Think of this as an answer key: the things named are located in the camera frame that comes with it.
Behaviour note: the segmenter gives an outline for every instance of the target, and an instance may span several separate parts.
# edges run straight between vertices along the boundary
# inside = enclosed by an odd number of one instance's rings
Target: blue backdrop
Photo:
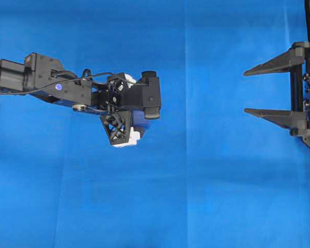
[[[289,109],[288,74],[242,72],[307,40],[302,0],[0,1],[0,59],[155,70],[138,146],[100,120],[0,97],[0,247],[305,247],[310,151],[244,107]]]

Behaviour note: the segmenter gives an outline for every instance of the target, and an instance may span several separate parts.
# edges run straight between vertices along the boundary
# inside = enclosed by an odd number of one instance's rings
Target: white plastic part
[[[129,142],[113,145],[114,147],[135,146],[137,141],[140,140],[140,132],[134,131],[133,127],[130,129]]]
[[[132,82],[132,83],[136,83],[136,80],[133,79],[133,77],[130,76],[130,75],[128,75],[128,74],[125,74],[125,79],[126,79],[127,81]]]

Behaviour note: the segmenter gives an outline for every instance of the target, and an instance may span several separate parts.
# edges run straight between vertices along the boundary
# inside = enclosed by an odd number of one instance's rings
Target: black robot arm
[[[295,42],[282,55],[246,71],[245,76],[267,73],[290,73],[291,111],[256,110],[245,112],[290,130],[310,148],[310,0],[305,0],[308,42]]]
[[[106,83],[96,76],[108,75]],[[141,79],[120,73],[91,75],[89,69],[78,77],[64,69],[58,59],[31,53],[24,64],[0,60],[0,95],[32,95],[42,101],[71,107],[75,111],[100,115],[113,146],[135,145],[145,130],[134,121],[136,111],[145,119],[160,118],[160,81],[154,71]]]

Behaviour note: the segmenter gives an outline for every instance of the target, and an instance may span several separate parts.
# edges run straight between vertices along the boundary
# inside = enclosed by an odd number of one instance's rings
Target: gripper jaw
[[[302,74],[304,63],[306,71]],[[243,75],[282,72],[290,73],[291,111],[253,108],[246,108],[244,111],[288,129],[291,136],[302,138],[310,148],[310,42],[296,42],[287,52],[246,71]]]

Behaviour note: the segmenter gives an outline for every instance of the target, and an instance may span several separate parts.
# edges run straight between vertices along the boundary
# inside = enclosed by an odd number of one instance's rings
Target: blue led light
[[[61,84],[55,85],[55,89],[57,89],[57,90],[62,90],[62,85],[61,85]]]

